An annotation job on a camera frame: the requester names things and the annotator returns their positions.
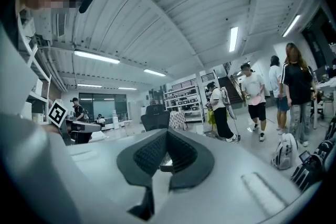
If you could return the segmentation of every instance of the black t-shirt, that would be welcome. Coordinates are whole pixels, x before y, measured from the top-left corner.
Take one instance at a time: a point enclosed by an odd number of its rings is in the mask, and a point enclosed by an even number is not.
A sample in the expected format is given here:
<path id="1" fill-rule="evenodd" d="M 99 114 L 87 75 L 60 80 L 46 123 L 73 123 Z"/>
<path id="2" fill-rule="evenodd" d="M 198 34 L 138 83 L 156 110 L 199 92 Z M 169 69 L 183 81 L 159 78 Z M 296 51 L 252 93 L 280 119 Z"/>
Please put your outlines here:
<path id="1" fill-rule="evenodd" d="M 76 118 L 78 118 L 82 113 L 83 113 L 83 107 L 79 104 L 78 106 L 75 107 Z M 78 121 L 85 121 L 84 116 L 81 117 Z"/>
<path id="2" fill-rule="evenodd" d="M 311 101 L 311 81 L 309 69 L 304 71 L 298 63 L 284 64 L 281 83 L 288 85 L 292 104 L 304 104 Z"/>

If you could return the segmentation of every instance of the fluorescent light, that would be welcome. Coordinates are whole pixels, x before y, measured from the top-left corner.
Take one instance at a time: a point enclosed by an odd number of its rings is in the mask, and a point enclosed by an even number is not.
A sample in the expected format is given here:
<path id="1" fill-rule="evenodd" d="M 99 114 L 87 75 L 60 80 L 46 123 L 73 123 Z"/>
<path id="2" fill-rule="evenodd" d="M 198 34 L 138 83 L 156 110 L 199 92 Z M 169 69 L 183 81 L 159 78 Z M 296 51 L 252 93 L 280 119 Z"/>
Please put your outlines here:
<path id="1" fill-rule="evenodd" d="M 136 88 L 124 88 L 124 87 L 119 87 L 119 90 L 136 90 Z"/>
<path id="2" fill-rule="evenodd" d="M 75 50 L 74 54 L 76 56 L 86 57 L 86 58 L 100 60 L 100 61 L 104 61 L 104 62 L 111 62 L 111 63 L 119 63 L 120 62 L 119 60 L 115 60 L 115 59 L 112 59 L 112 58 L 100 56 L 100 55 L 97 55 L 97 54 L 90 54 L 88 52 L 84 52 L 84 51 L 80 51 L 80 50 Z"/>
<path id="3" fill-rule="evenodd" d="M 91 85 L 91 84 L 77 84 L 79 87 L 94 87 L 94 88 L 101 88 L 102 85 Z"/>
<path id="4" fill-rule="evenodd" d="M 290 26 L 288 27 L 288 29 L 286 30 L 286 32 L 283 34 L 283 37 L 286 37 L 288 35 L 288 33 L 292 30 L 292 28 L 296 24 L 296 22 L 299 20 L 300 16 L 301 15 L 297 15 L 295 17 L 295 19 L 292 21 L 292 23 L 290 24 Z"/>
<path id="5" fill-rule="evenodd" d="M 150 74 L 158 75 L 160 77 L 164 77 L 165 76 L 165 74 L 161 74 L 161 73 L 149 70 L 149 69 L 145 69 L 143 72 L 147 72 L 147 73 L 150 73 Z"/>
<path id="6" fill-rule="evenodd" d="M 231 37 L 230 37 L 230 50 L 232 52 L 236 48 L 237 43 L 237 36 L 238 36 L 238 27 L 231 28 Z"/>

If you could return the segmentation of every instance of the bag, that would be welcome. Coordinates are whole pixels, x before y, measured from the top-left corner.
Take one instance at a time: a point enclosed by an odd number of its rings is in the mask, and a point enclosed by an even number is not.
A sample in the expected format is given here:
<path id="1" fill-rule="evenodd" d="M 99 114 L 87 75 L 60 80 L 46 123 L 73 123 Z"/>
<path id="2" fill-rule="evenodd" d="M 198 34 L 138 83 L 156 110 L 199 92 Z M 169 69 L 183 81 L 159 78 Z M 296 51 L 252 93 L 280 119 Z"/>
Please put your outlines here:
<path id="1" fill-rule="evenodd" d="M 321 144 L 315 150 L 314 154 L 319 155 L 324 163 L 333 147 L 334 145 L 331 141 L 329 140 L 322 141 Z"/>
<path id="2" fill-rule="evenodd" d="M 327 130 L 327 133 L 325 134 L 325 140 L 329 140 L 334 136 L 334 133 L 336 132 L 336 116 L 334 116 L 329 124 L 329 128 Z"/>
<path id="3" fill-rule="evenodd" d="M 323 174 L 323 159 L 318 154 L 312 154 L 307 162 L 295 169 L 291 180 L 301 191 L 305 191 L 314 183 L 322 180 Z"/>
<path id="4" fill-rule="evenodd" d="M 271 165 L 279 170 L 292 167 L 298 152 L 298 144 L 290 133 L 282 134 L 276 151 L 272 154 Z"/>

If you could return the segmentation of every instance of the table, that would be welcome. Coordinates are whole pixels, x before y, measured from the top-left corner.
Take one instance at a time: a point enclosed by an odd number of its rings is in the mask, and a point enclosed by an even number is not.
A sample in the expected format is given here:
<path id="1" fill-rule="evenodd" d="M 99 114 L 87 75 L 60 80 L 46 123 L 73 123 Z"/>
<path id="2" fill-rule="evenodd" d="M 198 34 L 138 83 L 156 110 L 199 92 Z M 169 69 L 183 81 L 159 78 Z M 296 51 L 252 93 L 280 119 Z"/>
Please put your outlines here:
<path id="1" fill-rule="evenodd" d="M 181 125 L 183 126 L 183 129 L 185 129 L 185 116 L 184 112 L 175 112 L 175 113 L 170 113 L 170 119 L 169 119 L 169 126 L 172 128 L 178 128 Z"/>
<path id="2" fill-rule="evenodd" d="M 331 78 L 329 81 L 324 83 L 318 83 L 316 84 L 316 89 L 320 91 L 332 91 L 334 100 L 333 100 L 333 114 L 335 114 L 336 111 L 336 77 Z M 317 128 L 317 99 L 314 101 L 314 123 L 313 128 Z"/>

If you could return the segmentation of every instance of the jeans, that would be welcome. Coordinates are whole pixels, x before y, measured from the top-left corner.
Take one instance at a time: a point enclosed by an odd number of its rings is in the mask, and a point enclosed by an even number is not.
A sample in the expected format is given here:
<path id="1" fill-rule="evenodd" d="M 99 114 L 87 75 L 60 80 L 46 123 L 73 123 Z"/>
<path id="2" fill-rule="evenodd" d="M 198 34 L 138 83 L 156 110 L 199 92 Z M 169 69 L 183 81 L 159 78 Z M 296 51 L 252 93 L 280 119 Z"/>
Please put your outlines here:
<path id="1" fill-rule="evenodd" d="M 308 141 L 310 128 L 310 107 L 311 102 L 304 104 L 294 104 L 290 108 L 289 133 L 301 143 Z"/>
<path id="2" fill-rule="evenodd" d="M 231 138 L 233 136 L 233 132 L 231 132 L 230 127 L 227 124 L 226 108 L 218 108 L 214 110 L 214 116 L 218 135 L 220 137 Z"/>

